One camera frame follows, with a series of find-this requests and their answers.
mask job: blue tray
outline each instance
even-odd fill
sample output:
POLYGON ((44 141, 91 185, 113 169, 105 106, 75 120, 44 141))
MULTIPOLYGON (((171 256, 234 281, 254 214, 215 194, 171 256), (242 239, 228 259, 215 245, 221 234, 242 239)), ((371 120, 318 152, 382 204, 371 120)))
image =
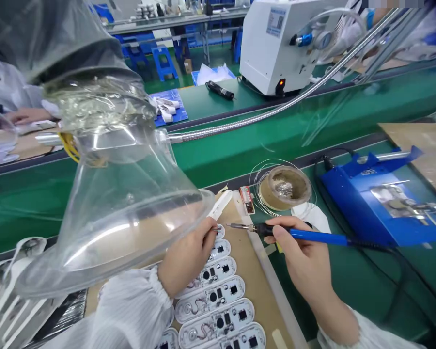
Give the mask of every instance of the blue tray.
MULTIPOLYGON (((179 108, 176 109, 176 115, 173 115, 173 122, 168 123, 168 125, 177 123, 179 121, 187 120, 189 117, 187 116, 186 109, 184 109, 183 101, 179 96, 178 89, 158 92, 156 94, 151 94, 150 97, 160 97, 169 100, 175 100, 179 102, 179 108)), ((165 126, 166 123, 163 121, 161 115, 158 115, 155 119, 155 126, 165 126)))

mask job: right hand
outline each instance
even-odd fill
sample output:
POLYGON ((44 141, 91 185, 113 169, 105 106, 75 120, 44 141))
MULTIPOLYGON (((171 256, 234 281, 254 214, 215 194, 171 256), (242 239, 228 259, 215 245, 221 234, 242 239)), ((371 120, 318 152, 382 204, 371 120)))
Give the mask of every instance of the right hand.
POLYGON ((331 284, 328 246, 320 242, 295 240, 280 225, 313 230, 299 218, 277 217, 266 224, 274 225, 274 237, 267 243, 278 242, 286 256, 289 276, 316 317, 325 334, 342 346, 358 343, 360 329, 354 313, 339 299, 331 284))
POLYGON ((312 230, 297 217, 283 216, 266 221, 274 225, 274 237, 265 237, 266 243, 278 242, 286 256, 289 276, 309 304, 330 299, 334 293, 331 284, 331 266, 326 244, 294 239, 283 226, 312 230))

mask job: soldering iron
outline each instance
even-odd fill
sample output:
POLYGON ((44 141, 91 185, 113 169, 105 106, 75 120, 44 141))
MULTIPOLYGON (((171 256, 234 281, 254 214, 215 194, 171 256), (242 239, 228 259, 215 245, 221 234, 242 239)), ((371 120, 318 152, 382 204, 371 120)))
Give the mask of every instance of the soldering iron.
MULTIPOLYGON (((251 232, 257 233, 260 236, 267 237, 273 236, 273 225, 268 225, 266 223, 259 224, 228 224, 231 228, 246 229, 251 232)), ((373 244, 364 241, 356 241, 347 238, 345 235, 340 234, 330 234, 330 233, 320 233, 312 230, 300 230, 292 227, 283 226, 284 229, 292 235, 293 238, 298 240, 322 242, 330 245, 338 246, 358 246, 358 247, 373 247, 373 244)))
POLYGON ((209 82, 206 82, 205 86, 208 87, 208 89, 210 91, 216 93, 217 95, 220 95, 224 99, 227 99, 227 100, 235 99, 234 98, 234 93, 232 93, 231 91, 226 90, 225 88, 222 88, 220 85, 218 85, 217 83, 214 83, 211 80, 209 82))

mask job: hand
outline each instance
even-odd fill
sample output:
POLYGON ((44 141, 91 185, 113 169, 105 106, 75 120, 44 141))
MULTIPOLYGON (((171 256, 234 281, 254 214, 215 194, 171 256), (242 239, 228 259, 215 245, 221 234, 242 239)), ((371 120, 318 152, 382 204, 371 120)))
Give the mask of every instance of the hand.
POLYGON ((188 235, 175 242, 158 267, 158 279, 170 298, 174 298, 193 281, 202 271, 210 256, 216 231, 217 222, 205 218, 199 226, 188 235))
POLYGON ((274 237, 266 237, 266 243, 278 242, 286 256, 289 276, 305 300, 311 302, 325 299, 334 292, 331 285, 331 266, 326 244, 319 242, 295 240, 280 225, 295 229, 311 230, 308 225, 297 217, 285 216, 266 221, 274 225, 274 237))
POLYGON ((337 344, 356 344, 359 339, 357 318, 333 290, 327 245, 295 240, 279 226, 313 230, 299 218, 277 217, 266 221, 266 224, 274 225, 274 237, 265 237, 265 242, 277 241, 280 244, 286 256, 289 276, 312 309, 318 325, 337 344))
POLYGON ((53 119, 50 113, 44 108, 19 108, 17 111, 9 112, 5 116, 15 125, 53 119))

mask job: power cord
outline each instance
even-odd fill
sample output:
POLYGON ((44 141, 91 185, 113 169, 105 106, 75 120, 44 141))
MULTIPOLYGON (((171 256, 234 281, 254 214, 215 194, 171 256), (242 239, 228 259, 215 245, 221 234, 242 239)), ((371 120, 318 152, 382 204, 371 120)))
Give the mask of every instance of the power cord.
MULTIPOLYGON (((338 148, 332 148, 329 151, 333 151, 333 150, 344 150, 347 153, 349 153, 351 155, 351 157, 353 157, 353 155, 355 154, 355 152, 353 150, 348 149, 348 148, 339 148, 338 147, 338 148)), ((323 163, 325 164, 325 167, 327 170, 330 170, 331 168, 334 167, 334 164, 332 163, 331 158, 328 157, 326 154, 322 154, 322 155, 318 156, 317 158, 315 158, 315 161, 314 161, 315 184, 316 184, 316 187, 318 189, 318 192, 320 193, 320 197, 322 198, 323 202, 325 203, 325 206, 328 208, 330 214, 332 215, 332 217, 334 218, 334 220, 336 221, 336 223, 338 224, 338 226, 340 227, 342 232, 346 236, 348 236, 350 238, 354 238, 353 234, 351 234, 351 230, 345 229, 344 225, 341 224, 341 222, 338 220, 339 214, 334 212, 332 206, 328 203, 328 200, 326 199, 326 195, 327 195, 325 192, 326 188, 324 187, 323 182, 318 177, 318 173, 317 173, 318 162, 320 160, 323 160, 323 163)), ((383 274, 385 277, 387 277, 396 286, 396 290, 395 290, 394 295, 392 297, 391 305, 389 306, 388 312, 386 313, 382 323, 386 324, 390 321, 392 314, 394 313, 394 310, 398 304, 400 295, 402 293, 404 293, 409 298, 409 300, 416 306, 416 308, 421 312, 421 314, 425 318, 426 322, 428 323, 430 330, 432 332, 434 332, 435 326, 434 326, 433 321, 430 319, 428 314, 423 310, 423 308, 418 304, 418 302, 406 290, 404 290, 404 286, 405 286, 405 284, 408 280, 408 277, 409 277, 408 269, 405 267, 405 264, 407 264, 419 276, 420 280, 422 280, 422 282, 425 284, 425 286, 427 286, 427 288, 430 290, 430 292, 436 298, 436 292, 431 287, 431 285, 429 285, 429 283, 425 280, 423 275, 421 275, 421 273, 397 249, 391 250, 391 249, 383 248, 380 246, 368 246, 368 245, 366 245, 366 246, 354 246, 354 247, 359 251, 359 253, 373 267, 375 267, 381 274, 383 274), (387 274, 384 270, 382 270, 380 268, 380 266, 377 265, 375 263, 375 261, 373 261, 369 255, 366 254, 366 252, 364 251, 365 248, 392 255, 401 267, 401 276, 399 278, 399 282, 395 281, 389 274, 387 274)))

